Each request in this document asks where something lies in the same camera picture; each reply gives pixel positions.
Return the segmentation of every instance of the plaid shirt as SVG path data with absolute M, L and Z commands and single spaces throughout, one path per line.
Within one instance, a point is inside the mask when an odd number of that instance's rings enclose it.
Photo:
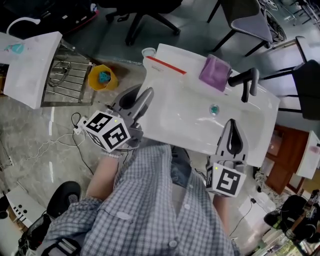
M 45 243 L 83 236 L 81 255 L 240 255 L 204 183 L 192 171 L 181 210 L 172 203 L 171 148 L 137 151 L 104 202 L 87 197 L 52 222 Z

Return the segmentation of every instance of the black faucet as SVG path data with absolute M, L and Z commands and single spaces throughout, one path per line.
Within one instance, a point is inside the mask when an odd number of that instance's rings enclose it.
M 242 102 L 248 102 L 249 98 L 249 84 L 251 80 L 250 94 L 252 96 L 257 95 L 257 85 L 259 80 L 259 70 L 254 68 L 249 69 L 246 72 L 240 73 L 236 76 L 230 77 L 228 83 L 231 87 L 243 84 Z

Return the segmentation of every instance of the yellow bucket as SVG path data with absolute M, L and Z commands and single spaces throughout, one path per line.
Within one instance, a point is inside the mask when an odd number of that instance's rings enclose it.
M 110 73 L 111 80 L 109 82 L 100 83 L 99 74 L 105 71 Z M 118 79 L 115 73 L 113 73 L 112 70 L 105 65 L 95 66 L 91 70 L 88 76 L 88 83 L 89 83 L 89 86 L 95 91 L 101 91 L 101 90 L 113 91 L 115 88 L 118 87 Z

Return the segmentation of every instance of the sink basin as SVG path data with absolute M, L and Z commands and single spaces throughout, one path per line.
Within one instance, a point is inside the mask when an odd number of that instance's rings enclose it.
M 246 103 L 241 101 L 241 84 L 227 85 L 224 92 L 209 86 L 198 79 L 205 61 L 201 55 L 165 44 L 159 44 L 155 58 L 143 60 L 147 75 L 139 93 L 149 87 L 154 90 L 149 109 L 139 120 L 144 137 L 214 155 L 224 126 L 235 119 L 248 141 L 246 163 L 260 167 L 280 100 L 260 85 Z M 218 107 L 216 115 L 212 106 Z

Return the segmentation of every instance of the purple cloth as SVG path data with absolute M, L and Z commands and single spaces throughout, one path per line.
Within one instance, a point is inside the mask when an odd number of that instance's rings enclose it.
M 199 75 L 199 79 L 223 92 L 231 73 L 232 69 L 228 63 L 209 54 Z

